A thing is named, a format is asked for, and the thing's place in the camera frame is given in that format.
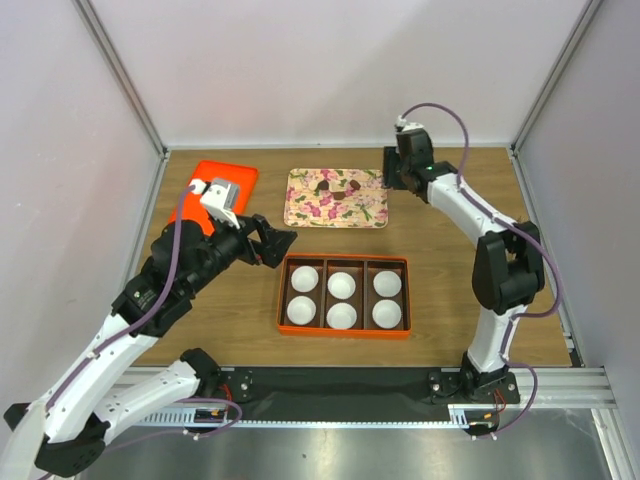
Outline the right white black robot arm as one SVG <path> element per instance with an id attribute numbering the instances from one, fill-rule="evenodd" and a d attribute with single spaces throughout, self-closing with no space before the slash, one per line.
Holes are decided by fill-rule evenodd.
<path id="1" fill-rule="evenodd" d="M 539 230 L 503 215 L 470 189 L 452 164 L 437 162 L 422 125 L 395 130 L 397 146 L 384 149 L 384 187 L 409 191 L 439 210 L 475 246 L 471 284 L 480 314 L 451 394 L 482 402 L 506 380 L 519 316 L 545 286 L 542 254 L 527 241 L 537 241 Z"/>

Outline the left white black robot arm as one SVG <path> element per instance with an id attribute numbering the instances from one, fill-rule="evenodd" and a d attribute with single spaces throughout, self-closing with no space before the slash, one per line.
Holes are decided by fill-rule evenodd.
<path id="1" fill-rule="evenodd" d="M 70 369 L 39 399 L 6 410 L 12 435 L 1 457 L 2 478 L 27 479 L 35 468 L 73 477 L 151 413 L 218 393 L 220 368 L 200 348 L 185 351 L 149 380 L 121 393 L 112 390 L 233 262 L 275 268 L 297 238 L 296 232 L 276 229 L 258 214 L 240 217 L 237 225 L 219 220 L 213 225 L 211 235 L 193 220 L 167 225 L 140 273 L 125 285 Z"/>

